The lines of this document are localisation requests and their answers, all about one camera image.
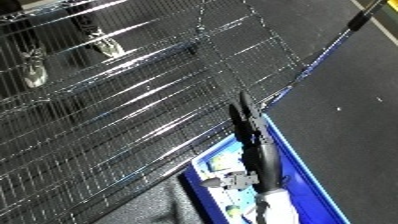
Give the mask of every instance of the wire grid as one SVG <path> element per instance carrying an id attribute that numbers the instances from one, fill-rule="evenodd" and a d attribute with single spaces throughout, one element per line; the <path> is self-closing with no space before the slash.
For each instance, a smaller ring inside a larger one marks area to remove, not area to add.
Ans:
<path id="1" fill-rule="evenodd" d="M 43 87 L 25 86 L 0 37 L 2 223 L 94 221 L 230 134 L 238 92 L 260 101 L 302 68 L 245 0 L 94 1 L 80 13 L 125 48 L 113 59 L 86 49 L 64 8 L 16 19 L 47 47 Z"/>

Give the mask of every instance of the blue tray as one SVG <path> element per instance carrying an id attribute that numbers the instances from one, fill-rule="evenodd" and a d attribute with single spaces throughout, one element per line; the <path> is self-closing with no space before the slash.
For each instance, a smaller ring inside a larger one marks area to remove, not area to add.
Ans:
<path id="1" fill-rule="evenodd" d="M 289 177 L 286 188 L 299 213 L 300 223 L 350 223 L 271 119 L 267 116 L 264 117 L 269 123 L 268 130 L 280 150 L 284 176 Z M 223 172 L 242 170 L 241 153 L 241 143 L 231 135 L 192 160 L 191 165 L 184 173 L 214 223 L 251 223 L 249 221 L 252 218 L 250 211 L 254 208 L 255 195 L 252 187 L 239 191 L 200 186 L 202 180 L 213 177 L 215 173 L 222 175 Z M 238 211 L 239 215 L 233 215 L 234 212 L 231 208 L 235 208 L 235 213 Z"/>

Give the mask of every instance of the sneaker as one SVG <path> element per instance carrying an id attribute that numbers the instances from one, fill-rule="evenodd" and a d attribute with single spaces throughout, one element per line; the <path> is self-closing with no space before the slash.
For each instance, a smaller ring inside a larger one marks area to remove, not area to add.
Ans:
<path id="1" fill-rule="evenodd" d="M 44 85 L 48 80 L 48 74 L 44 67 L 44 58 L 47 53 L 42 44 L 34 47 L 29 52 L 21 52 L 24 60 L 25 82 L 30 88 L 37 88 Z"/>
<path id="2" fill-rule="evenodd" d="M 87 35 L 87 41 L 92 41 L 103 36 L 105 36 L 105 33 L 102 32 L 101 29 L 98 29 L 96 32 Z M 120 44 L 116 42 L 116 40 L 109 37 L 105 37 L 93 42 L 91 44 L 91 47 L 109 58 L 118 57 L 124 54 L 122 46 L 120 46 Z"/>

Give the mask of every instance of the pants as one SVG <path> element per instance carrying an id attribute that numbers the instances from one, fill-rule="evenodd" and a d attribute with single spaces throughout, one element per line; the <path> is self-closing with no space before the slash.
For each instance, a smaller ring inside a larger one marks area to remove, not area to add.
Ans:
<path id="1" fill-rule="evenodd" d="M 90 3 L 73 6 L 73 4 L 81 0 L 64 0 L 62 4 L 70 6 L 66 9 L 69 15 L 82 12 L 90 8 Z M 4 26 L 4 31 L 8 35 L 7 38 L 14 42 L 20 51 L 29 52 L 31 49 L 39 47 L 39 39 L 32 29 L 32 24 L 28 19 L 23 19 L 25 15 L 21 13 L 19 16 L 7 15 L 10 13 L 21 12 L 22 6 L 18 0 L 0 0 L 0 23 L 8 23 L 12 19 L 21 19 L 18 22 L 12 22 Z M 72 17 L 75 27 L 86 35 L 98 30 L 98 26 L 94 21 L 93 15 L 83 14 Z"/>

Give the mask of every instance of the person's leg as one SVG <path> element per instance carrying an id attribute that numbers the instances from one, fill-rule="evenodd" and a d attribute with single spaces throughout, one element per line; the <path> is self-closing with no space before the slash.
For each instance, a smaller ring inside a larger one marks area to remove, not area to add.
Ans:
<path id="1" fill-rule="evenodd" d="M 69 15 L 79 14 L 85 10 L 90 9 L 91 3 L 80 4 L 81 0 L 65 0 L 64 5 L 67 6 L 66 11 Z M 85 35 L 90 35 L 98 30 L 98 25 L 95 22 L 92 13 L 83 13 L 72 18 L 73 24 L 76 28 Z"/>
<path id="2" fill-rule="evenodd" d="M 19 15 L 8 15 L 10 13 L 17 13 L 22 11 L 22 6 L 18 0 L 0 0 L 0 22 L 9 23 L 14 19 L 23 19 L 25 15 L 20 13 Z M 13 33 L 14 35 L 8 35 L 8 39 L 14 42 L 19 50 L 28 52 L 30 49 L 39 46 L 39 41 L 36 33 L 30 29 L 32 24 L 29 20 L 24 19 L 18 22 L 10 23 L 4 26 L 6 34 Z"/>
<path id="3" fill-rule="evenodd" d="M 124 50 L 119 43 L 112 38 L 103 37 L 105 33 L 97 25 L 95 15 L 93 13 L 84 12 L 91 8 L 91 3 L 79 4 L 81 2 L 82 0 L 64 0 L 63 4 L 67 6 L 66 11 L 68 14 L 73 16 L 73 24 L 86 36 L 86 41 L 98 39 L 92 42 L 90 46 L 107 57 L 122 55 Z"/>
<path id="4" fill-rule="evenodd" d="M 15 43 L 24 60 L 26 84 L 30 88 L 43 85 L 48 79 L 43 64 L 45 50 L 18 0 L 0 0 L 0 24 L 4 24 L 7 39 Z"/>

